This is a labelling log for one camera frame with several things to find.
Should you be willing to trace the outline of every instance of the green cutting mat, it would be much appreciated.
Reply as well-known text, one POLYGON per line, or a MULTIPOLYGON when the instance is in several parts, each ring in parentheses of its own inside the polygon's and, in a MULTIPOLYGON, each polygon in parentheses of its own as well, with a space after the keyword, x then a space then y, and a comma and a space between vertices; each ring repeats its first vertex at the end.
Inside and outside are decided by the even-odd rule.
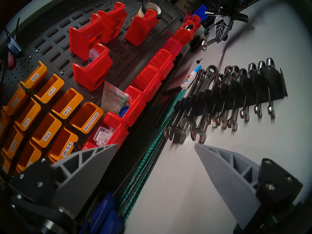
MULTIPOLYGON (((152 140, 156 136, 157 132, 160 130, 161 126, 166 122, 166 120, 168 119, 170 114, 173 112, 173 108, 174 108, 176 102, 183 98, 184 93, 185 93, 185 90, 181 91, 179 94, 177 94, 175 96, 171 107, 169 108, 166 116, 162 120, 162 123, 161 123, 160 127, 155 128, 153 130, 152 134, 150 135, 148 140, 145 142, 144 146, 136 147, 136 148, 132 149, 136 153, 139 152, 139 154, 137 154, 137 156, 141 156, 141 154, 146 150, 148 145, 152 142, 152 140)), ((140 132, 140 128, 141 127, 144 128, 144 125, 146 125, 148 121, 149 121, 148 118, 143 120, 142 123, 140 124, 140 126, 138 127, 137 131, 140 132)), ((144 157, 142 157, 142 159, 138 162, 138 164, 135 166, 133 171, 131 171, 130 175, 128 176, 128 178, 126 179, 124 184, 120 187, 119 192, 117 194, 117 200, 116 200, 116 204, 117 204, 117 206, 119 208, 121 208, 121 206, 124 204, 125 200, 129 196, 129 194, 133 190, 133 188, 136 185, 138 179, 141 177, 141 175, 143 174, 145 168, 147 167, 147 163, 149 162, 149 160, 156 154, 156 149, 159 146, 159 144, 161 142, 161 139, 162 139, 162 132, 160 132, 158 134, 158 136, 155 139, 155 141, 152 143, 152 145, 150 146, 148 151, 144 154, 144 157)), ((137 199, 139 197, 139 194, 141 193, 141 190, 142 190, 144 184, 146 183, 146 180, 147 180, 147 178, 148 178, 148 176, 150 174, 150 171, 151 171, 151 169, 149 167, 149 169, 145 173, 145 176, 142 178, 139 186, 137 187, 137 189, 135 190, 134 194, 132 195, 132 197, 130 198, 129 202, 127 203, 127 206, 126 206, 126 208, 124 209, 124 211, 122 213, 123 224, 126 223, 128 217, 129 217, 129 215, 130 215, 130 213, 131 213, 131 211, 132 211, 132 209, 133 209, 133 207, 134 207, 134 205, 135 205, 135 203, 136 203, 136 201, 137 201, 137 199)))

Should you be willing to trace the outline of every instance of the blue cap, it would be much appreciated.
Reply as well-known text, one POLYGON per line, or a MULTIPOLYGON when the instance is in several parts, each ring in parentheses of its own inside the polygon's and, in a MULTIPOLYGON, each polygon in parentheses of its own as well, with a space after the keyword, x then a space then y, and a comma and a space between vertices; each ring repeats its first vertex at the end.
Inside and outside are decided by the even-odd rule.
POLYGON ((194 71, 195 71, 196 73, 198 73, 198 71, 200 71, 201 68, 202 68, 202 66, 199 65, 194 71))

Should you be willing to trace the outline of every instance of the white table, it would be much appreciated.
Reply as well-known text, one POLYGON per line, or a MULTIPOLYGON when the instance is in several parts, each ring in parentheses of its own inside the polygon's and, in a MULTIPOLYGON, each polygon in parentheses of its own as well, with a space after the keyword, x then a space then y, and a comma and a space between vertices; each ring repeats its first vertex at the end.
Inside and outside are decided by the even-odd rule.
MULTIPOLYGON (((287 98, 274 101, 275 121, 267 114, 267 103, 262 104, 262 119, 252 106, 250 121, 245 124, 239 118, 237 132, 209 126, 204 144, 238 152, 259 165, 263 158, 274 160, 303 183, 296 202, 304 201, 312 184, 311 38, 283 0, 261 0, 242 13, 249 16, 249 23, 234 21, 226 42, 191 54, 168 89, 181 84, 200 58, 204 67, 214 64, 223 72, 228 65, 247 68, 251 62, 272 57, 276 68, 283 70, 288 91, 287 98)), ((210 181, 195 143, 189 132, 183 144, 167 141, 129 216, 125 234, 232 233, 236 221, 210 181)))

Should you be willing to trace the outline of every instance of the black pegboard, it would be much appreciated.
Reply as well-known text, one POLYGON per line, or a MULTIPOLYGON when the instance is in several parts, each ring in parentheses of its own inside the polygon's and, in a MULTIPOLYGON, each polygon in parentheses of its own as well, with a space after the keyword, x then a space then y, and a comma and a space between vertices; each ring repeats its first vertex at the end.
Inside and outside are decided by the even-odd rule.
MULTIPOLYGON (((85 103, 88 102, 89 100, 87 98, 84 97, 84 99, 82 100, 82 102, 79 104, 78 107, 75 108, 75 110, 69 115, 69 117, 67 119, 61 119, 60 117, 58 117, 54 112, 51 111, 51 108, 55 105, 55 103, 62 97, 62 95, 69 89, 71 88, 71 86, 64 82, 64 85, 62 86, 62 88, 52 97, 52 99, 44 104, 42 103, 37 97, 35 97, 34 95, 36 93, 38 93, 38 91, 43 87, 43 85, 48 82, 49 79, 51 79, 51 77, 53 76, 53 71, 49 68, 47 68, 47 76, 42 80, 42 82, 40 82, 40 84, 33 90, 31 89, 26 89, 21 83, 19 83, 19 79, 21 79, 21 81, 25 80, 27 78, 27 75, 24 74, 23 72, 33 72, 34 69, 36 69, 38 67, 38 58, 36 57, 35 54, 33 54, 32 52, 30 52, 29 49, 26 49, 24 51, 25 56, 21 59, 18 59, 17 61, 17 67, 15 70, 12 71, 8 71, 6 72, 6 75, 4 77, 4 82, 3 82, 3 87, 6 87, 6 90, 3 91, 2 97, 1 97, 1 102, 3 103, 3 105, 7 105, 7 103, 9 102, 9 100, 11 99, 11 97, 14 95, 14 93, 16 92, 16 90, 18 89, 18 84, 20 84, 20 86, 23 88, 23 90, 25 90, 28 98, 25 100, 25 102, 20 106, 19 110, 17 111, 17 113, 15 113, 14 115, 11 115, 10 118, 12 120, 8 131, 10 129, 13 128, 13 124, 14 121, 17 120, 19 118, 19 116, 22 114, 23 110, 26 108, 26 106, 28 105, 28 103, 31 101, 31 98, 33 98, 37 103, 40 104, 41 106, 41 111, 38 114, 38 116, 35 118, 35 120, 32 122, 31 126, 25 131, 26 135, 24 137, 24 139, 22 140, 20 146, 18 147, 13 159, 12 159, 12 164, 10 167, 10 172, 9 175, 12 174, 12 172, 14 171, 14 168, 16 167, 16 163, 23 151, 23 149, 25 148, 27 142, 31 139, 34 131, 36 130, 37 126, 41 123, 41 121, 43 120, 43 118, 48 114, 48 112, 50 112, 52 115, 54 115, 57 119, 59 119, 62 123, 62 126, 60 127, 60 129, 58 130, 58 132, 55 134, 55 136, 51 139, 50 143, 48 144, 47 147, 42 149, 42 155, 41 157, 44 157, 46 155, 46 153, 50 150, 51 146, 53 145, 59 131, 62 129, 63 126, 65 126, 68 130, 70 130, 71 132, 73 132, 74 134, 76 134, 78 136, 78 141, 77 143, 79 145, 83 145, 84 142, 87 140, 87 138, 90 136, 90 134, 84 134, 81 131, 79 131, 77 128, 73 127, 69 121, 73 118, 73 116, 78 112, 78 110, 80 109, 80 107, 85 103)), ((1 145, 3 146, 6 142, 6 137, 4 137, 1 140, 1 145)))
POLYGON ((157 43, 159 37, 180 18, 180 15, 165 1, 153 1, 154 3, 158 2, 158 5, 165 10, 165 14, 148 38, 138 47, 124 39, 132 18, 136 16, 142 5, 137 0, 66 0, 27 26, 20 33, 22 38, 19 38, 19 43, 30 49, 47 67, 88 98, 89 101, 95 102, 102 96, 104 82, 94 92, 88 91, 75 82, 72 63, 86 67, 87 62, 70 52, 68 28, 80 29, 86 26, 90 23, 92 13, 96 13, 98 10, 109 12, 113 9, 116 1, 126 5, 125 10, 128 16, 118 36, 108 44, 103 43, 110 50, 109 56, 113 60, 105 80, 116 85, 118 82, 116 79, 119 76, 124 77, 124 72, 131 69, 129 64, 133 64, 134 61, 138 62, 142 57, 139 54, 146 52, 157 43))

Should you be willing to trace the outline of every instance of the black cable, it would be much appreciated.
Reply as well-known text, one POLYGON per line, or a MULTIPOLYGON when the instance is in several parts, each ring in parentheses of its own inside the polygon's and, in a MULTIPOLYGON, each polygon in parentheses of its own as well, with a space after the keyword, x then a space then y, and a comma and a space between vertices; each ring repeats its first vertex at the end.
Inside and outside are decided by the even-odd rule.
POLYGON ((133 171, 133 169, 135 168, 135 166, 139 163, 139 161, 141 160, 141 158, 145 155, 145 153, 147 152, 147 150, 149 150, 149 148, 151 147, 151 145, 153 144, 153 142, 155 141, 155 139, 158 137, 159 133, 161 131, 163 131, 163 128, 166 126, 166 124, 170 121, 171 117, 174 115, 175 110, 173 110, 173 112, 170 114, 170 116, 168 117, 168 119, 166 120, 166 122, 161 126, 160 130, 158 131, 158 133, 156 134, 156 136, 154 137, 154 139, 151 141, 151 143, 149 144, 149 146, 147 147, 147 149, 142 153, 142 155, 140 156, 140 158, 137 160, 137 162, 135 163, 135 165, 132 167, 132 169, 130 170, 130 172, 127 174, 127 176, 124 178, 124 180, 121 182, 121 184, 118 186, 118 188, 115 190, 115 192, 112 195, 112 198, 117 194, 119 188, 123 185, 124 181, 126 181, 126 179, 128 178, 128 176, 130 175, 130 173, 133 171))

